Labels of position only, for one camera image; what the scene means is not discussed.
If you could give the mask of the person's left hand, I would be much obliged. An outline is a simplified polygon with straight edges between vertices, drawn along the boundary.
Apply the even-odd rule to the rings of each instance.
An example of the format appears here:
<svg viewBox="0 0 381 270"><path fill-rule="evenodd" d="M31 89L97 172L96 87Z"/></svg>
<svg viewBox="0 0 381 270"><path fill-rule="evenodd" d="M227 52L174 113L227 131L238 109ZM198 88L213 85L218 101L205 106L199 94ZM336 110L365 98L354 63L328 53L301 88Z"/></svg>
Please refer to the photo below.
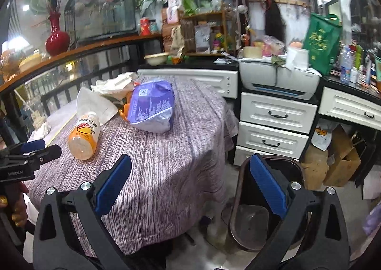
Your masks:
<svg viewBox="0 0 381 270"><path fill-rule="evenodd" d="M12 212L12 220L17 227L24 228L28 219L26 212L26 203L24 199L24 194L29 192L28 187L24 183L20 182L17 184L18 188L16 189L17 201L14 205L9 205L8 199L5 195L0 196L1 200L1 209L10 207Z"/></svg>

